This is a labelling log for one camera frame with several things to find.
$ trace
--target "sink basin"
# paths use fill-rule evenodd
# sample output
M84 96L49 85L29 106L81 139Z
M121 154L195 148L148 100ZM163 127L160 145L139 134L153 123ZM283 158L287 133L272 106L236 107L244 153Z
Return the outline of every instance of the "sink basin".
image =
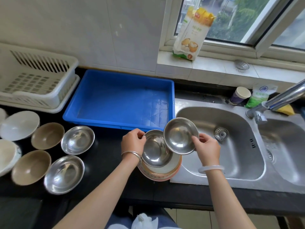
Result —
M226 178L255 180L262 176L264 159L250 125L240 115L219 108L187 107L181 109L176 117L191 120L199 133L213 138L216 129L227 129L228 138L219 141L220 164L224 166ZM202 165L196 152L183 156L182 166L190 173L202 176L198 173Z
M295 123L275 119L258 129L276 171L285 180L305 186L305 131Z

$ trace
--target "purple and white cup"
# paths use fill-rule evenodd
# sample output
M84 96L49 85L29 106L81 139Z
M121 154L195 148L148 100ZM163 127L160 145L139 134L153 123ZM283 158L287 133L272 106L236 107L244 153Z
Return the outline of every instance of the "purple and white cup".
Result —
M250 96L251 96L251 92L247 88L238 87L236 88L235 92L229 99L229 103L231 105L237 105L240 102L242 102L244 99L249 98Z

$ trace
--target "yellow sponge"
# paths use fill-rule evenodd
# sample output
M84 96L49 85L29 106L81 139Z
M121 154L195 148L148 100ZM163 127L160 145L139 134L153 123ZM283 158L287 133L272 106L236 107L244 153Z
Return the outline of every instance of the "yellow sponge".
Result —
M293 108L290 104L287 104L286 106L277 109L277 112L284 113L288 116L295 115Z

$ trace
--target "faucet handle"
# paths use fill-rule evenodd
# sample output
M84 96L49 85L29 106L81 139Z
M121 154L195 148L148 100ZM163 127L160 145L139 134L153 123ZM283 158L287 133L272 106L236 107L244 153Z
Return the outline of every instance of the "faucet handle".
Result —
M267 118L265 117L264 114L257 113L256 116L255 116L255 122L256 122L258 125L262 125L262 124L267 123Z

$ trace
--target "forearm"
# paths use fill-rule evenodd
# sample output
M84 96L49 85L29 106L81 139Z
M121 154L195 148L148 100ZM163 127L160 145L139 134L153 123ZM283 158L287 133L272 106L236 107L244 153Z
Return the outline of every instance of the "forearm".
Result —
M138 162L133 154L127 154L117 168L54 228L104 228Z
M219 169L206 171L220 229L255 229L228 181Z

